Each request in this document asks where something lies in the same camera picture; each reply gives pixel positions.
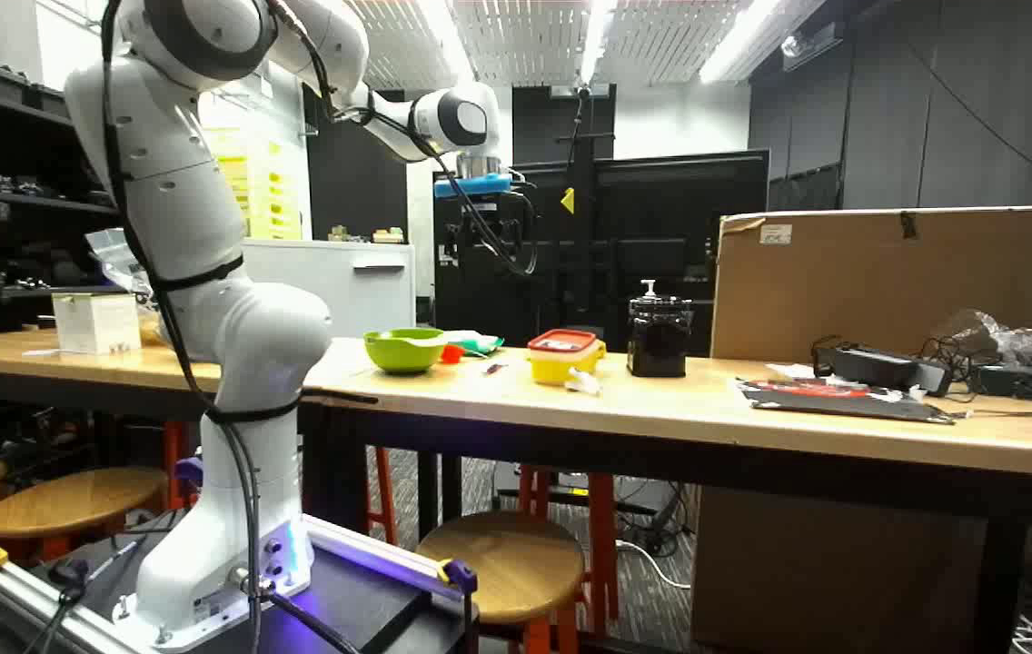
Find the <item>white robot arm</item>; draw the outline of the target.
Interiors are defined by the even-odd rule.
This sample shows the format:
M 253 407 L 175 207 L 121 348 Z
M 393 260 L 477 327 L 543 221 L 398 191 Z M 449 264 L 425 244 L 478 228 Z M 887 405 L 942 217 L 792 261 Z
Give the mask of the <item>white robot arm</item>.
M 140 560 L 128 625 L 156 646 L 199 646 L 262 595 L 300 594 L 298 405 L 331 346 L 331 310 L 244 274 L 245 227 L 199 130 L 199 98 L 277 62 L 335 117 L 403 160 L 494 157 L 499 101 L 453 84 L 393 101 L 368 86 L 368 29 L 346 0 L 107 0 L 100 59 L 66 82 L 90 171 L 150 278 L 180 367 L 209 363 L 203 486 Z

